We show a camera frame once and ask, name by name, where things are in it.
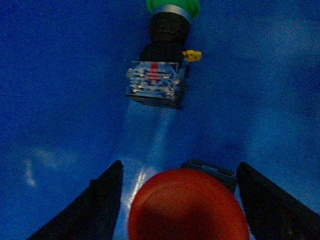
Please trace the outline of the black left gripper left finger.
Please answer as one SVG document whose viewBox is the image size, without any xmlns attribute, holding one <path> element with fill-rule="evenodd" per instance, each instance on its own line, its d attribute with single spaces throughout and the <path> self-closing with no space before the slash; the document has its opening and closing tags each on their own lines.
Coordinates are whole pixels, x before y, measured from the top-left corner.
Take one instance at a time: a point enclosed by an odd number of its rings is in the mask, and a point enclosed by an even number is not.
<svg viewBox="0 0 320 240">
<path fill-rule="evenodd" d="M 120 208 L 123 164 L 115 161 L 29 240 L 111 240 Z"/>
</svg>

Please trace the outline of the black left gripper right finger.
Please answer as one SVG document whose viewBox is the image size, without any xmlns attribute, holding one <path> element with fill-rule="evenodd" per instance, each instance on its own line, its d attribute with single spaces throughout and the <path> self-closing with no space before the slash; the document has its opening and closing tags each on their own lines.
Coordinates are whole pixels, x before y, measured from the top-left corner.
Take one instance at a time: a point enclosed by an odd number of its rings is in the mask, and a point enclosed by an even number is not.
<svg viewBox="0 0 320 240">
<path fill-rule="evenodd" d="M 257 240 L 318 240 L 320 216 L 246 162 L 237 168 L 240 197 Z"/>
</svg>

